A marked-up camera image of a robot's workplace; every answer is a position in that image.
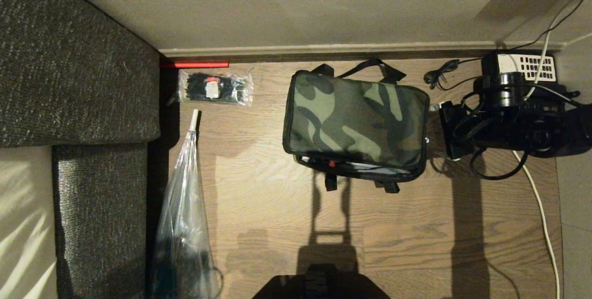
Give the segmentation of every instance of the bag handle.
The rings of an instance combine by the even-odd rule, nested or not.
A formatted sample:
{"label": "bag handle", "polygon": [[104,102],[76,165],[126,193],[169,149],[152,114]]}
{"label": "bag handle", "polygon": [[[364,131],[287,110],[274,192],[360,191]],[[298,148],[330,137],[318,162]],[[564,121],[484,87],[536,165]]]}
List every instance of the bag handle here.
{"label": "bag handle", "polygon": [[394,69],[393,67],[384,63],[381,59],[375,57],[374,59],[369,59],[359,63],[359,65],[357,65],[356,67],[354,67],[346,73],[340,74],[339,76],[337,76],[337,78],[346,78],[352,74],[359,72],[362,69],[372,66],[380,66],[382,73],[384,75],[384,78],[380,81],[382,83],[397,84],[398,81],[402,80],[402,78],[406,76],[405,73],[397,69]]}

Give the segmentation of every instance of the clear plastic bag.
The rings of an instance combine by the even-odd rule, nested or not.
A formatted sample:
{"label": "clear plastic bag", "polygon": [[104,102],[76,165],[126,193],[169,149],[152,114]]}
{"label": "clear plastic bag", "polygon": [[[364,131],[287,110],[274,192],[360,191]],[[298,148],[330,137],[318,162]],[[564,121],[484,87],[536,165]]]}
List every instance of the clear plastic bag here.
{"label": "clear plastic bag", "polygon": [[152,299],[214,299],[219,295],[197,162],[198,111],[165,191],[154,252]]}
{"label": "clear plastic bag", "polygon": [[253,104],[253,78],[250,72],[211,74],[179,70],[179,101],[211,101],[250,106]]}

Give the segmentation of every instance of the wooden floor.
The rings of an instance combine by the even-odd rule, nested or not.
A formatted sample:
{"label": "wooden floor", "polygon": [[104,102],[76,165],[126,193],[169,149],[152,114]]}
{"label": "wooden floor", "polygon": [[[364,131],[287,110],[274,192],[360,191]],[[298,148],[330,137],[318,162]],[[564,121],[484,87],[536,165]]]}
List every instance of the wooden floor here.
{"label": "wooden floor", "polygon": [[[448,92],[431,91],[423,83],[423,74],[445,61],[388,63],[407,74],[402,84],[428,92],[432,104],[457,103],[471,90],[471,83]],[[359,272],[391,298],[555,297],[541,217],[524,173],[503,181],[481,181],[469,172],[467,159],[444,160],[437,116],[429,122],[431,159],[425,173],[402,183],[399,194],[385,194],[373,183],[357,179],[351,181],[351,189],[342,180],[338,191],[326,192],[322,175],[315,178],[311,170],[296,164],[282,148],[290,77],[319,64],[233,65],[233,70],[253,67],[252,107],[181,105],[182,136],[193,108],[203,111],[199,157],[211,247],[216,267],[224,274],[222,298],[250,298],[273,276],[295,274],[311,262],[323,261],[334,261],[344,270],[357,263]],[[341,73],[357,62],[329,64]],[[447,77],[452,84],[480,71],[479,61],[473,61]],[[381,78],[376,67],[355,76]],[[171,150],[171,168],[181,141]],[[509,151],[488,150],[482,166],[490,175],[501,174],[514,168],[516,160]],[[527,167],[541,194],[562,274],[555,160],[530,158]],[[313,202],[320,206],[317,231],[342,232],[349,221],[351,239],[321,236],[312,243]],[[324,253],[328,247],[334,253]]]}

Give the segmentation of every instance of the gray sofa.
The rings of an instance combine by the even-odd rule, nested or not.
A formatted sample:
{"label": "gray sofa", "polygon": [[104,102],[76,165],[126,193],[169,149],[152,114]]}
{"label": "gray sofa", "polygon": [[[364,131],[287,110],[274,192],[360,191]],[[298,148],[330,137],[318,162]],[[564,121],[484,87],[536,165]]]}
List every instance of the gray sofa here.
{"label": "gray sofa", "polygon": [[0,147],[52,145],[60,298],[143,298],[159,54],[86,0],[0,0]]}

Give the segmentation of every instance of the black device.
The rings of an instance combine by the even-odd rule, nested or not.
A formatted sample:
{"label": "black device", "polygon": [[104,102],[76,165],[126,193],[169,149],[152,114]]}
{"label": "black device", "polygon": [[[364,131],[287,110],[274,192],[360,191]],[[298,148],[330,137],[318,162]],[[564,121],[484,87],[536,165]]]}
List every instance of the black device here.
{"label": "black device", "polygon": [[[535,92],[526,100],[531,88]],[[484,179],[505,179],[518,172],[529,155],[549,158],[584,153],[592,147],[592,104],[573,101],[579,94],[559,84],[549,88],[528,82],[522,72],[480,76],[460,104],[440,105],[447,154],[451,159],[473,154],[473,173]],[[468,107],[467,99],[476,95],[478,105]],[[575,108],[565,110],[565,103]],[[489,177],[472,166],[489,147],[522,150],[524,156],[510,173]]]}

